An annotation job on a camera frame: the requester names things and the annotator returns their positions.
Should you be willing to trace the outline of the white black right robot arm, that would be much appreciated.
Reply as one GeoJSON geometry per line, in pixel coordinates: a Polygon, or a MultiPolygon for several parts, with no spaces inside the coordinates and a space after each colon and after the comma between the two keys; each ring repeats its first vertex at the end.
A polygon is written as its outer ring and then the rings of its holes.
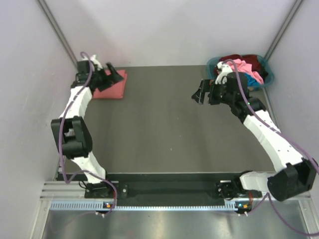
{"type": "Polygon", "coordinates": [[[230,182],[231,197],[244,197],[250,191],[271,194],[277,201],[284,201],[313,187],[316,164],[300,154],[291,143],[280,135],[262,101],[250,95],[247,77],[234,72],[223,77],[225,83],[203,79],[191,96],[198,104],[208,99],[210,105],[226,104],[241,123],[256,137],[269,156],[274,173],[244,171],[230,182]]]}

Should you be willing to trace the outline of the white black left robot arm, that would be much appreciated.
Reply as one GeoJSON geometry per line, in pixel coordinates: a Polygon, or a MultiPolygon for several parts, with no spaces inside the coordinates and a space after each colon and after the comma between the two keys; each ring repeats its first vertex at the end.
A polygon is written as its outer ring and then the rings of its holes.
{"type": "Polygon", "coordinates": [[[112,194],[113,185],[106,181],[107,172],[93,153],[93,139],[84,116],[92,99],[122,99],[127,73],[117,71],[110,62],[103,67],[96,55],[82,57],[77,62],[77,70],[65,110],[51,121],[51,130],[60,165],[64,165],[65,159],[77,164],[88,179],[83,185],[87,196],[106,198],[112,194]]]}

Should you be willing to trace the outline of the coral red t shirt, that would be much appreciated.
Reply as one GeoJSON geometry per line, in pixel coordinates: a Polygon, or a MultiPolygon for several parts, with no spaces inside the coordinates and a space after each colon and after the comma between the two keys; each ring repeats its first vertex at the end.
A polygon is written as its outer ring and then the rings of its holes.
{"type": "Polygon", "coordinates": [[[93,93],[94,99],[122,99],[124,97],[128,74],[126,73],[126,70],[119,70],[118,73],[124,79],[103,91],[96,89],[93,93]]]}

